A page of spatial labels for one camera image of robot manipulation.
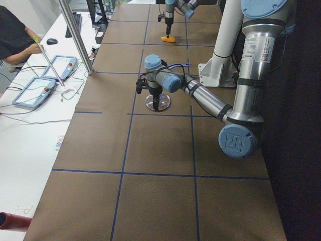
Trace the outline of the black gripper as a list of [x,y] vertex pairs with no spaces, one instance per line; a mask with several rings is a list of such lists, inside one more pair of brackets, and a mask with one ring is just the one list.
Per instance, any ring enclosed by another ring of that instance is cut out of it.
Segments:
[[174,18],[165,17],[165,23],[167,25],[166,37],[169,38],[171,34],[171,27],[172,27],[172,24],[174,23]]
[[148,83],[146,87],[149,90],[149,93],[153,95],[153,102],[152,102],[153,109],[155,111],[159,111],[159,95],[163,92],[163,88],[160,85],[156,87],[152,87]]

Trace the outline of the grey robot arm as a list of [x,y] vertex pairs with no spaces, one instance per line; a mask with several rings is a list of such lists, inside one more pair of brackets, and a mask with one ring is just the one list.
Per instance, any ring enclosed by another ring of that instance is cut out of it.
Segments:
[[166,37],[169,38],[171,34],[172,24],[174,23],[174,12],[178,10],[185,18],[191,18],[195,9],[199,5],[214,5],[218,1],[200,1],[200,0],[166,0],[165,1],[165,11],[158,16],[158,21],[161,19],[165,20],[166,28]]
[[226,1],[213,55],[199,64],[199,79],[174,72],[151,54],[136,92],[147,89],[147,107],[159,111],[165,92],[184,91],[224,123],[218,143],[227,156],[253,155],[262,141],[261,103],[275,43],[293,30],[295,12],[296,1]]

